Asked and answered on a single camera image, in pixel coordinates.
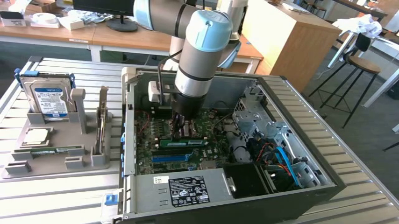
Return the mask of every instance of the computer monitor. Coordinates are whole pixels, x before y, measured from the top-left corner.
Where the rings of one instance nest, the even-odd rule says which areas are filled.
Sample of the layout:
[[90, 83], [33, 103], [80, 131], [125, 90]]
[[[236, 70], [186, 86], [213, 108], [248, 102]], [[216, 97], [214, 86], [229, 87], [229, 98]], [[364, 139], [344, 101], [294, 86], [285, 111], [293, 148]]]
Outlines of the computer monitor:
[[73, 9], [120, 15], [120, 19], [106, 21], [106, 26], [116, 31], [132, 32], [137, 29], [132, 21], [124, 20], [125, 15], [133, 15], [133, 0], [73, 0]]

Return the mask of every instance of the barcode sticker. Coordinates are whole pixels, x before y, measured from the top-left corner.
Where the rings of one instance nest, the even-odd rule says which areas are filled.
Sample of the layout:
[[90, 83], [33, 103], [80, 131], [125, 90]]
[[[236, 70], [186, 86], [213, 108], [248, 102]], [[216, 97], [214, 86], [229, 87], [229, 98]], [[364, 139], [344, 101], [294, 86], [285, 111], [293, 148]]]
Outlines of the barcode sticker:
[[168, 183], [169, 176], [154, 176], [153, 177], [153, 184], [157, 183]]
[[85, 41], [85, 40], [77, 40], [77, 39], [69, 39], [69, 41], [72, 41], [72, 42], [80, 42], [80, 43], [88, 43], [88, 41]]

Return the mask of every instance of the hard drive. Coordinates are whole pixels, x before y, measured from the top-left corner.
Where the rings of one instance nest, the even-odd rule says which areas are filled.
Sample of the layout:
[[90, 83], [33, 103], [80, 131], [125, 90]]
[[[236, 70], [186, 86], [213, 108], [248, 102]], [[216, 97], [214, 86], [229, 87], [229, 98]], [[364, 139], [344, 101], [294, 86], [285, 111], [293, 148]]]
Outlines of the hard drive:
[[29, 102], [30, 112], [41, 113], [46, 120], [65, 119], [76, 112], [70, 91], [74, 88], [74, 76], [68, 73], [24, 73], [18, 82]]

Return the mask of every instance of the power supply label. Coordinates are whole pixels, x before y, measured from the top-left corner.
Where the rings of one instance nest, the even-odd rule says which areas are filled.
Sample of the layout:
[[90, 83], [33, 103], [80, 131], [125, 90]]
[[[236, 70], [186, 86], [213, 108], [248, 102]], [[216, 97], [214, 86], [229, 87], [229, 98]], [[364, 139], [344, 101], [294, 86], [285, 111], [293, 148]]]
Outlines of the power supply label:
[[48, 117], [64, 117], [68, 115], [66, 105], [60, 88], [34, 88], [36, 98], [41, 113]]
[[169, 179], [173, 207], [210, 202], [202, 176]]

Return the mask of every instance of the warning label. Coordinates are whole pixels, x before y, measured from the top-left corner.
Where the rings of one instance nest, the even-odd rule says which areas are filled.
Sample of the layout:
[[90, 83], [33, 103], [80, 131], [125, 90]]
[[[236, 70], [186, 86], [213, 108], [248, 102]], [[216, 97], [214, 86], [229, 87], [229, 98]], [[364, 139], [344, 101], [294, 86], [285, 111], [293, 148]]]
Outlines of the warning label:
[[169, 179], [173, 207], [210, 202], [202, 176]]

